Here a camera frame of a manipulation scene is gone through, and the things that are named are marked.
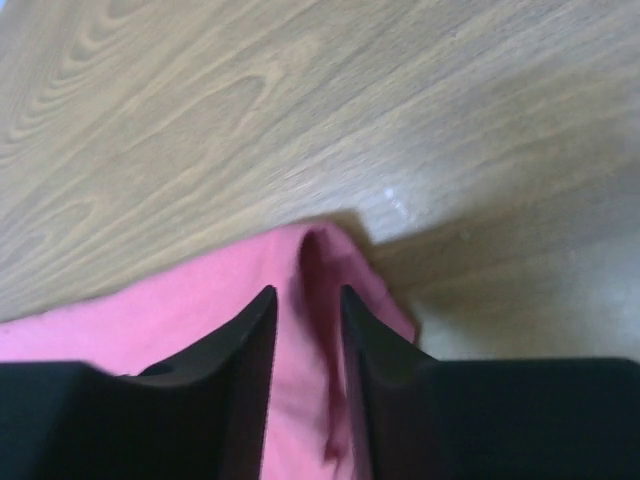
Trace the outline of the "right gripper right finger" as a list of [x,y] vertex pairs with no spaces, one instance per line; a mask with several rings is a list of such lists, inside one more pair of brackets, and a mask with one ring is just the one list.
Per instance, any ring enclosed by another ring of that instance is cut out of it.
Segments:
[[621,358],[441,361],[341,290],[360,479],[635,479],[639,366]]

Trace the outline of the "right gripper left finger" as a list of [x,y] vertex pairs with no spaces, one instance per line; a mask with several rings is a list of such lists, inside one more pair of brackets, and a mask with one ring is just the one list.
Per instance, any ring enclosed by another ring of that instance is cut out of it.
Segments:
[[258,478],[277,309],[266,287],[136,376],[81,362],[3,364],[2,477]]

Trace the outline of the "red t shirt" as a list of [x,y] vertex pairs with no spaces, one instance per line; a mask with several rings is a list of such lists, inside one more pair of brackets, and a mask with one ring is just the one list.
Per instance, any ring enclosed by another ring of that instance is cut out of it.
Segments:
[[282,227],[189,260],[97,300],[5,323],[5,361],[84,360],[137,374],[238,314],[265,286],[278,296],[262,477],[355,475],[339,291],[353,287],[407,340],[415,330],[352,240],[331,223]]

